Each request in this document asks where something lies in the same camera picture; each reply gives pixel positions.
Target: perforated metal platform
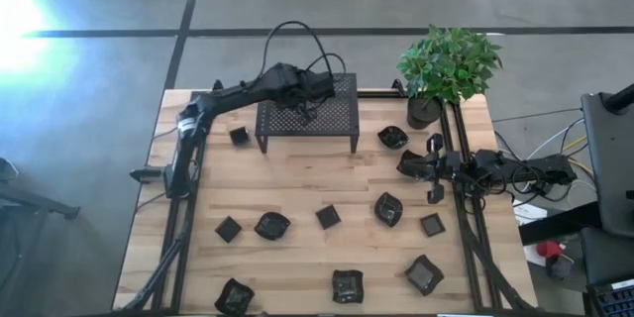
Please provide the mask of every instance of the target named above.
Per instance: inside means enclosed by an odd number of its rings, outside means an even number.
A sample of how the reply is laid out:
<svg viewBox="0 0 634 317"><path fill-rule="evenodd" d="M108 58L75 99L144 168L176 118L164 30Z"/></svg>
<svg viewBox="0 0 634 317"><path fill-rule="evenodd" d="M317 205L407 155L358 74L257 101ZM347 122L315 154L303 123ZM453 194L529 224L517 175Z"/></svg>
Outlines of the perforated metal platform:
<svg viewBox="0 0 634 317"><path fill-rule="evenodd" d="M317 104L309 104L308 109ZM306 120L295 110L279 109L274 103L260 103L256 119L256 139L266 153L268 137L284 136L348 136L351 152L357 151L359 140L359 100L357 75L348 73L335 82L335 97L328 98L315 109L316 118Z"/></svg>

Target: potted plant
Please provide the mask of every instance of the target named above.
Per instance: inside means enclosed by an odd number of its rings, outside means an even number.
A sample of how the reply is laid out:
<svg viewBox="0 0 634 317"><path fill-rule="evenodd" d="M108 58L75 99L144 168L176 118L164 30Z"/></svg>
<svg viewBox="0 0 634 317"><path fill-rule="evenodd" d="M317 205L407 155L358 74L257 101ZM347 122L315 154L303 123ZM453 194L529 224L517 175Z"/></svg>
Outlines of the potted plant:
<svg viewBox="0 0 634 317"><path fill-rule="evenodd" d="M502 67L500 49L486 35L430 25L427 39L405 51L397 66L407 80L409 126L424 129L438 120L444 100L460 103L483 93L491 70Z"/></svg>

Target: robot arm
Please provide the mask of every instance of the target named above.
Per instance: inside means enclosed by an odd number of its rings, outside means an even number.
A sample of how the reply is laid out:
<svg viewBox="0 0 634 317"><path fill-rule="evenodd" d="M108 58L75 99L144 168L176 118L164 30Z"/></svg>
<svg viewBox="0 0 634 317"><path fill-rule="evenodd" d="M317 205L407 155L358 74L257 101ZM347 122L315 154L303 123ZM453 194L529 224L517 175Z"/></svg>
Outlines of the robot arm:
<svg viewBox="0 0 634 317"><path fill-rule="evenodd" d="M189 165L218 115L265 100L285 108L296 108L307 101L324 100L334 95L330 73L314 73L285 63L274 65L254 81L200 95L177 116L176 151L172 163L163 172L167 198L185 198L190 194Z"/></svg>

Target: concrete floor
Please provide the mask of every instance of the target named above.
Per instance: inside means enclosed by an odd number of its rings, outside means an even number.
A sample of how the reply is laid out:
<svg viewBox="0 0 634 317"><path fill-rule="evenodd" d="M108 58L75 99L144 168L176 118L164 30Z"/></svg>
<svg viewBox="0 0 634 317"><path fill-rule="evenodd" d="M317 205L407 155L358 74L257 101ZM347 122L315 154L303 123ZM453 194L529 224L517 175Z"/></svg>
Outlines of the concrete floor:
<svg viewBox="0 0 634 317"><path fill-rule="evenodd" d="M51 216L27 269L28 293L13 315L107 311L123 260L175 38L16 39L31 30L178 29L186 0L0 0L0 157L16 184L82 207L76 221ZM198 0L192 29L270 28L297 19L314 27L634 26L634 0ZM399 54L417 40L329 37L362 87L386 87ZM630 84L634 35L498 36L505 69L487 93L495 129L520 156L581 116L580 96ZM226 85L257 73L262 39L188 39L176 88ZM271 42L269 63L305 65L308 38ZM582 135L582 128L570 138ZM554 153L559 144L541 155ZM587 154L579 159L589 164ZM582 188L566 209L594 199ZM534 274L540 304L581 313L578 295Z"/></svg>

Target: green leaves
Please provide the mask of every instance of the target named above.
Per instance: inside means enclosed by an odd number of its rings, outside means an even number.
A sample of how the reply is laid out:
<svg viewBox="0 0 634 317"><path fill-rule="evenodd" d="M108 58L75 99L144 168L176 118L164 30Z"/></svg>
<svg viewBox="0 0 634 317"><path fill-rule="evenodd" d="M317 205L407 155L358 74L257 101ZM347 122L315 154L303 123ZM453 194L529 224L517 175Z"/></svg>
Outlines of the green leaves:
<svg viewBox="0 0 634 317"><path fill-rule="evenodd" d="M396 68L408 81L410 97L439 96L459 102L488 88L491 71L502 68L498 50L501 46L485 35L430 25L427 38L405 51Z"/></svg>

